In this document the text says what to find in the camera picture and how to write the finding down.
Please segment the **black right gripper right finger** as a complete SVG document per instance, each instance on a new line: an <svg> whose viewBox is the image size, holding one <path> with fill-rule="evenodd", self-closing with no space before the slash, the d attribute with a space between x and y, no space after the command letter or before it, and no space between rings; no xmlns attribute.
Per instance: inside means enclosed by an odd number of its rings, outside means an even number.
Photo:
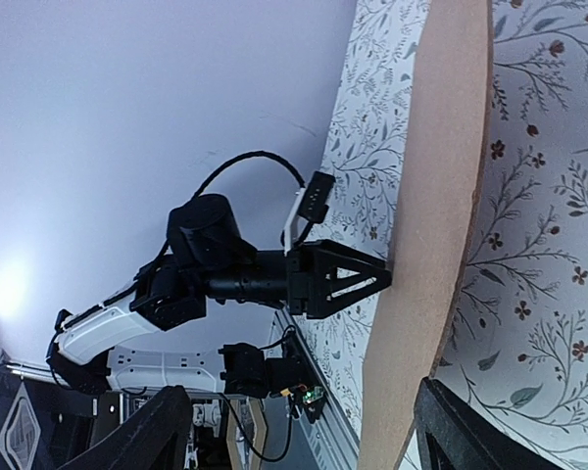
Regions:
<svg viewBox="0 0 588 470"><path fill-rule="evenodd" d="M437 379L420 381L414 413L423 469L541 470L557 467L498 431Z"/></svg>

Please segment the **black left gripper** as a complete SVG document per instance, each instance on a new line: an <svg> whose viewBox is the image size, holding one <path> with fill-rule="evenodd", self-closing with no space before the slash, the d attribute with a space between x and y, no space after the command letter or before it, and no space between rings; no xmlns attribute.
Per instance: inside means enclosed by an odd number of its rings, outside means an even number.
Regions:
<svg viewBox="0 0 588 470"><path fill-rule="evenodd" d="M332 240L311 243L311 250L259 251L254 261L205 274L205 294L219 302L234 300L266 306L287 304L293 315L326 319L391 285L385 261ZM317 279L321 265L361 273Z"/></svg>

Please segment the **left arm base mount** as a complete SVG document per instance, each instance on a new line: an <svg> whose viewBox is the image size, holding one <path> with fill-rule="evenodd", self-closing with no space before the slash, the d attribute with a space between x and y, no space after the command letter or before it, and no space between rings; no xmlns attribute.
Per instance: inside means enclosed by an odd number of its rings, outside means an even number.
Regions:
<svg viewBox="0 0 588 470"><path fill-rule="evenodd" d="M268 346L237 343L223 346L219 354L224 365L220 378L227 395L289 398L299 412L301 408L314 412L315 403L324 396L323 387L299 350L293 326Z"/></svg>

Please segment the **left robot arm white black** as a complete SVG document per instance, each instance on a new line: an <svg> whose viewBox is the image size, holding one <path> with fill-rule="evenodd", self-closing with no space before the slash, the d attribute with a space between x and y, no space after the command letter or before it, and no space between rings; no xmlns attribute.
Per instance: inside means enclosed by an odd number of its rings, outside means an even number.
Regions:
<svg viewBox="0 0 588 470"><path fill-rule="evenodd" d="M301 181L277 250L245 241L231 204L205 187L171 211L159 253L126 287L88 310L61 310L46 361L57 382L97 396L181 386L263 398L311 383L296 358L266 359L261 349L237 344L217 359L123 352L123 343L204 318L208 301L283 309L323 320L388 288L384 260L331 240L312 241L323 222L335 179L316 172Z"/></svg>

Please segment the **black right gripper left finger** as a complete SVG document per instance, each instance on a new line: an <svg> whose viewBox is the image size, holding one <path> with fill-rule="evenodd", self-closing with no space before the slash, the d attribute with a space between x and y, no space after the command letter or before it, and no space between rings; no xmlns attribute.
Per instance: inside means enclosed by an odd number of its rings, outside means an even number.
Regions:
<svg viewBox="0 0 588 470"><path fill-rule="evenodd" d="M73 470L183 469L192 403L181 386L164 387L119 428L63 464Z"/></svg>

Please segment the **brown cardboard backing board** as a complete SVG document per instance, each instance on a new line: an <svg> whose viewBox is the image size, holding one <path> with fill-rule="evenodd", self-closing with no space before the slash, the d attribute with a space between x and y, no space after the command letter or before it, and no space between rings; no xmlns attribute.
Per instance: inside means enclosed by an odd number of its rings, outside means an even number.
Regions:
<svg viewBox="0 0 588 470"><path fill-rule="evenodd" d="M419 383L442 355L481 194L491 81L491 3L432 2L415 59L393 283L363 366L361 469L398 466Z"/></svg>

